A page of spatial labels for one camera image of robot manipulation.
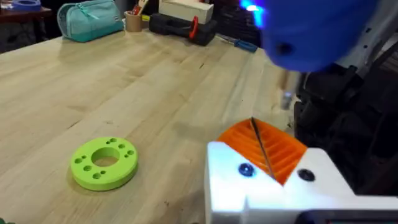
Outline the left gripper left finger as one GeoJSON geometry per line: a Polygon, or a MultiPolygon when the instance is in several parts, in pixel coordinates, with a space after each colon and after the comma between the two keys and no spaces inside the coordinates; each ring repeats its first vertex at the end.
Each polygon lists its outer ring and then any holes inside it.
{"type": "Polygon", "coordinates": [[[282,186],[267,174],[254,120],[246,119],[209,142],[205,165],[207,223],[247,223],[251,209],[278,202],[282,186]]]}

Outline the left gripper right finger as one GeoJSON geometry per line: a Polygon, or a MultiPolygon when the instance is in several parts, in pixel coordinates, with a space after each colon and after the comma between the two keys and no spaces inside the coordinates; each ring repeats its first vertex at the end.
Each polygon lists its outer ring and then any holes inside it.
{"type": "Polygon", "coordinates": [[[252,120],[264,159],[256,162],[264,175],[256,178],[255,199],[348,199],[354,192],[327,153],[308,148],[287,133],[252,120]]]}

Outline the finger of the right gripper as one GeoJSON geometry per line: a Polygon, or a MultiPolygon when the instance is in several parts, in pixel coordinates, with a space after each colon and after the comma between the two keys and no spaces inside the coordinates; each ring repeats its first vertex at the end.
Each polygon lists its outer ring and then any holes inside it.
{"type": "Polygon", "coordinates": [[[369,68],[397,29],[397,0],[380,0],[356,44],[335,63],[348,68],[369,68]]]}

